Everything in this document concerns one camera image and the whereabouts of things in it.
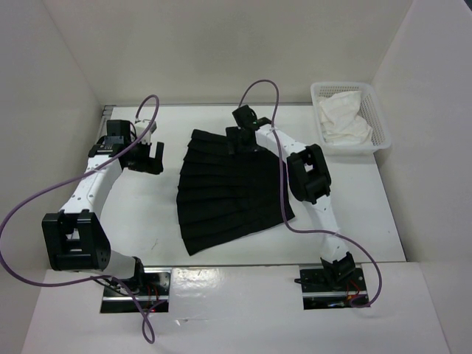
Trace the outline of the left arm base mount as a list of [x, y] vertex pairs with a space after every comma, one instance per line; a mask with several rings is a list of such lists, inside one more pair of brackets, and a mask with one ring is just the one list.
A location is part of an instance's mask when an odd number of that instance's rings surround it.
[[[145, 267], [139, 280], [122, 282], [131, 290], [144, 312], [166, 313], [169, 309], [171, 268]], [[103, 286], [100, 312], [103, 314], [138, 313], [131, 295], [115, 280], [100, 280]]]

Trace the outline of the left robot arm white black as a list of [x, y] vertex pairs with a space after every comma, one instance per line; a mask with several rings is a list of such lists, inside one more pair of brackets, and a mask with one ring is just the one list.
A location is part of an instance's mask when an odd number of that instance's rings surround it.
[[88, 152], [87, 177], [59, 212], [44, 216], [41, 226], [49, 263], [55, 271], [107, 274], [120, 280], [129, 294], [140, 294], [147, 277], [138, 257], [111, 248], [100, 223], [107, 197], [123, 170], [158, 175], [163, 171], [163, 143], [150, 154], [156, 123], [109, 120], [106, 133]]

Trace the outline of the black pleated skirt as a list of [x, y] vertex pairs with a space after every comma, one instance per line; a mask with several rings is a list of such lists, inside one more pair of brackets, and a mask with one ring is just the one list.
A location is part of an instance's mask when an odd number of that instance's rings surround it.
[[228, 139], [195, 129], [176, 197], [189, 255], [265, 231], [295, 214], [280, 181], [278, 157], [264, 148], [231, 155]]

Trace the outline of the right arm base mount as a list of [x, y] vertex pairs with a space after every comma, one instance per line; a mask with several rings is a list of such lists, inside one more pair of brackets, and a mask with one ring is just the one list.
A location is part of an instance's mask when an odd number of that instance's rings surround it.
[[305, 310], [352, 308], [352, 302], [354, 305], [369, 302], [361, 267], [337, 285], [330, 285], [320, 265], [302, 266], [294, 282], [301, 287]]

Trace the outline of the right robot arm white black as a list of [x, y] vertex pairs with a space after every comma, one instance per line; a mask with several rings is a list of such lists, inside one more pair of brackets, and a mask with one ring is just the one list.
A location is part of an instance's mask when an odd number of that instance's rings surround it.
[[332, 289], [342, 289], [355, 270], [347, 244], [339, 236], [330, 186], [331, 177], [322, 149], [306, 145], [271, 125], [271, 120], [257, 117], [248, 105], [232, 112], [236, 126], [226, 129], [229, 152], [240, 155], [268, 150], [282, 159], [283, 181], [291, 194], [301, 202], [313, 223], [319, 223], [323, 234], [319, 251], [323, 282]]

